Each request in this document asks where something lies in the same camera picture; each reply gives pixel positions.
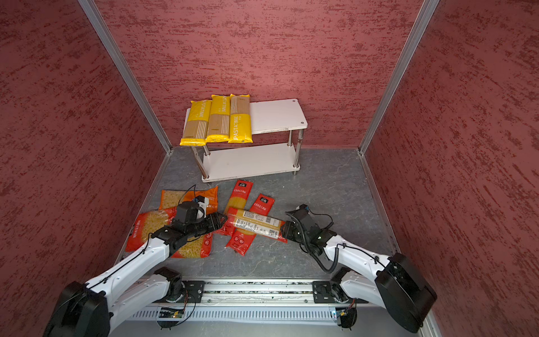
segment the gray floor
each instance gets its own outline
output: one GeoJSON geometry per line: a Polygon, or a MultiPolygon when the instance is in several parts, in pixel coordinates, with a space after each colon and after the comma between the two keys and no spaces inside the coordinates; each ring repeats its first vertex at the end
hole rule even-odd
{"type": "MultiPolygon", "coordinates": [[[[390,254],[391,245],[385,227],[376,212],[369,187],[354,150],[314,150],[301,153],[301,170],[292,173],[246,178],[254,182],[247,207],[259,193],[276,199],[270,216],[287,219],[285,211],[306,203],[313,212],[333,216],[333,230],[347,240],[369,250],[390,254]]],[[[158,186],[161,189],[186,189],[194,183],[197,189],[219,186],[219,209],[222,211],[236,180],[206,184],[195,165],[190,149],[179,148],[173,153],[158,186]]],[[[161,193],[158,191],[148,210],[157,209],[161,193]]],[[[328,221],[317,218],[321,225],[328,221]]],[[[297,243],[283,244],[257,236],[250,250],[242,257],[232,249],[224,248],[229,237],[215,235],[212,253],[204,259],[167,259],[160,264],[190,277],[253,277],[253,278],[317,278],[326,279],[311,257],[299,249],[297,243]]],[[[352,330],[338,326],[312,326],[291,324],[241,324],[234,322],[186,322],[172,330],[160,331],[153,321],[126,321],[112,334],[113,337],[131,336],[393,336],[413,334],[395,323],[382,308],[364,308],[358,311],[357,323],[352,330]]]]}
{"type": "MultiPolygon", "coordinates": [[[[302,203],[316,213],[328,213],[332,230],[348,241],[371,251],[389,255],[391,245],[372,199],[356,151],[305,149],[296,176],[282,173],[246,178],[254,186],[247,201],[250,207],[259,193],[276,199],[270,216],[287,220],[285,211],[302,203]]],[[[223,211],[236,180],[203,183],[189,148],[176,148],[158,189],[181,190],[197,184],[197,190],[219,186],[219,210],[223,211]]],[[[150,209],[157,209],[161,193],[156,193],[150,209]]],[[[327,217],[319,216],[321,225],[327,217]]],[[[301,252],[294,242],[284,244],[257,236],[245,256],[225,248],[230,237],[214,235],[211,255],[204,259],[169,258],[155,269],[167,266],[189,277],[330,278],[316,262],[301,252]]]]}

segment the pasta package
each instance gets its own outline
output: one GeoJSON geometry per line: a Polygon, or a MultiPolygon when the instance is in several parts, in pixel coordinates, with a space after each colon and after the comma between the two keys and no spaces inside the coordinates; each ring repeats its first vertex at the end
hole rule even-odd
{"type": "Polygon", "coordinates": [[[231,95],[229,143],[252,143],[250,96],[231,95]]]}
{"type": "Polygon", "coordinates": [[[228,142],[230,140],[230,96],[212,95],[210,121],[206,142],[228,142]]]}
{"type": "MultiPolygon", "coordinates": [[[[195,196],[202,196],[208,199],[206,206],[206,214],[217,212],[218,200],[217,192],[219,186],[215,186],[212,189],[206,191],[174,191],[174,190],[162,190],[161,191],[161,205],[159,209],[176,207],[178,204],[184,201],[192,201],[195,196]]],[[[204,258],[208,257],[211,252],[211,246],[213,243],[213,233],[206,234],[198,239],[191,239],[180,249],[178,249],[171,257],[173,258],[204,258]]]]}
{"type": "Polygon", "coordinates": [[[288,240],[283,238],[281,234],[281,226],[285,224],[282,220],[235,208],[229,209],[226,215],[236,228],[288,243],[288,240]]]}
{"type": "Polygon", "coordinates": [[[176,216],[176,207],[139,214],[127,238],[126,252],[134,252],[148,241],[151,233],[170,225],[176,216]]]}
{"type": "MultiPolygon", "coordinates": [[[[274,203],[275,199],[260,194],[254,204],[251,206],[249,212],[267,216],[274,203]]],[[[245,229],[236,228],[226,246],[234,249],[242,256],[245,256],[245,253],[247,250],[249,250],[249,247],[251,247],[251,244],[256,236],[256,233],[247,231],[245,229]]]]}
{"type": "Polygon", "coordinates": [[[208,121],[210,120],[211,100],[191,101],[191,110],[183,129],[182,146],[206,145],[208,121]]]}
{"type": "MultiPolygon", "coordinates": [[[[219,191],[219,186],[215,186],[214,188],[211,188],[206,191],[197,191],[196,196],[203,196],[205,198],[208,198],[210,203],[206,207],[206,214],[211,214],[217,212],[217,206],[218,206],[218,200],[217,200],[217,192],[219,191]]],[[[188,191],[185,193],[185,191],[176,191],[176,190],[162,190],[161,191],[161,204],[159,205],[159,209],[166,209],[170,207],[176,207],[180,204],[180,202],[184,201],[191,201],[195,198],[195,193],[193,191],[188,191]]]]}
{"type": "MultiPolygon", "coordinates": [[[[247,204],[247,199],[249,198],[249,194],[251,193],[252,188],[252,182],[246,180],[238,180],[236,182],[236,185],[234,185],[234,189],[232,190],[232,194],[230,195],[229,202],[228,204],[226,204],[224,214],[229,211],[230,207],[239,209],[245,208],[245,205],[247,204]]],[[[216,230],[214,233],[218,233],[221,235],[232,235],[232,233],[234,233],[234,225],[227,220],[223,227],[216,230]]]]}

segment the red wall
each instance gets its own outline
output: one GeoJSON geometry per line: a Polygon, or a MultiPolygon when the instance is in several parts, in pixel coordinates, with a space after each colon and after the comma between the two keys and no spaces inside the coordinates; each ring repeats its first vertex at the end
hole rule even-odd
{"type": "Polygon", "coordinates": [[[0,4],[2,336],[112,266],[164,151],[76,0],[0,4]]]}
{"type": "Polygon", "coordinates": [[[539,335],[538,15],[442,0],[368,148],[444,336],[539,335]]]}
{"type": "Polygon", "coordinates": [[[337,147],[359,145],[422,2],[96,0],[172,144],[190,100],[250,93],[298,98],[304,144],[337,147]]]}

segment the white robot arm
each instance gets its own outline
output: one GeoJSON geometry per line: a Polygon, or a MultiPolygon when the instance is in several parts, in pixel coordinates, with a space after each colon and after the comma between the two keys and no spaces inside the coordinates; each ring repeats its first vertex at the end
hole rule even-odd
{"type": "MultiPolygon", "coordinates": [[[[124,320],[146,305],[164,299],[187,301],[179,273],[161,268],[144,282],[134,284],[152,267],[170,257],[188,238],[211,233],[226,216],[206,216],[205,205],[184,202],[171,226],[152,234],[147,243],[85,284],[73,282],[62,292],[44,337],[106,337],[124,320]]],[[[338,263],[346,266],[332,279],[333,296],[340,302],[361,299],[384,307],[404,328],[416,332],[436,300],[436,293],[419,271],[397,253],[392,257],[356,246],[328,227],[320,229],[306,205],[286,212],[292,219],[281,228],[283,237],[303,245],[328,273],[338,263]],[[326,268],[318,256],[333,264],[326,268]]]]}
{"type": "Polygon", "coordinates": [[[389,257],[356,246],[329,230],[333,222],[321,229],[311,218],[307,205],[286,214],[292,221],[282,226],[283,237],[304,246],[320,268],[328,273],[332,273],[338,263],[346,266],[332,279],[335,298],[340,301],[366,300],[386,308],[408,331],[419,330],[437,295],[404,255],[396,253],[389,257]],[[333,261],[330,268],[318,258],[323,253],[333,261]]]}

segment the red pasta package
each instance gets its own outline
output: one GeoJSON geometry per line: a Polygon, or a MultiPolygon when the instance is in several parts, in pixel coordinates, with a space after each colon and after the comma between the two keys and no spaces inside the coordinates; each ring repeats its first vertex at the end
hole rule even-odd
{"type": "MultiPolygon", "coordinates": [[[[247,204],[247,199],[249,198],[249,194],[251,193],[252,188],[252,182],[238,180],[236,182],[236,185],[234,185],[234,189],[232,190],[232,195],[230,196],[229,203],[226,204],[224,214],[228,213],[230,207],[238,209],[245,208],[245,205],[247,204]]],[[[232,235],[232,233],[234,233],[234,225],[229,219],[225,222],[223,227],[216,230],[214,233],[221,235],[232,235]]]]}
{"type": "Polygon", "coordinates": [[[229,212],[226,215],[236,228],[288,243],[288,240],[281,235],[281,226],[285,224],[282,220],[236,208],[229,209],[229,212]]]}
{"type": "MultiPolygon", "coordinates": [[[[268,215],[274,203],[275,199],[260,194],[254,204],[251,206],[249,212],[260,215],[268,215]]],[[[242,256],[245,256],[245,253],[253,243],[256,236],[256,233],[238,228],[234,231],[232,238],[230,238],[230,241],[226,244],[226,246],[234,249],[242,256]]]]}
{"type": "MultiPolygon", "coordinates": [[[[204,197],[206,213],[211,214],[217,211],[217,191],[218,187],[206,191],[196,191],[197,197],[204,197]]],[[[195,193],[192,191],[161,191],[161,205],[157,211],[140,214],[133,226],[129,238],[127,239],[126,252],[133,252],[146,243],[150,233],[159,228],[170,225],[176,216],[176,206],[184,201],[192,201],[195,193]]],[[[213,233],[206,234],[199,238],[192,238],[189,242],[178,249],[171,257],[173,258],[204,258],[211,252],[213,233]]]]}
{"type": "Polygon", "coordinates": [[[126,252],[134,252],[148,241],[151,233],[170,225],[176,216],[176,207],[139,214],[127,238],[126,252]]]}

